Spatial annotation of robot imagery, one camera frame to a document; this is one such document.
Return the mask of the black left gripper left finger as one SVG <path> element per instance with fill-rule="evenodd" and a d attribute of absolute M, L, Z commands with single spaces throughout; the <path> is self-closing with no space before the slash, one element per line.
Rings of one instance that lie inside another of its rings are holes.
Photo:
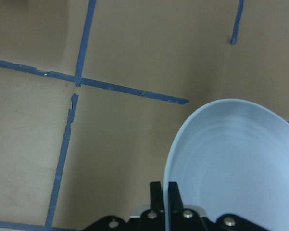
<path fill-rule="evenodd" d="M 150 208 L 125 222 L 117 216 L 105 216 L 88 227 L 86 231 L 164 231 L 164 203 L 159 181 L 150 183 Z"/>

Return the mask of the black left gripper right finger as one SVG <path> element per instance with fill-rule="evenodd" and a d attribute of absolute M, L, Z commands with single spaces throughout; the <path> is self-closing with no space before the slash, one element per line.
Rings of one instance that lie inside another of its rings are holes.
<path fill-rule="evenodd" d="M 199 208 L 184 207 L 176 182 L 168 183 L 168 229 L 170 231 L 265 231 L 249 220 L 234 214 L 221 215 L 210 221 Z"/>

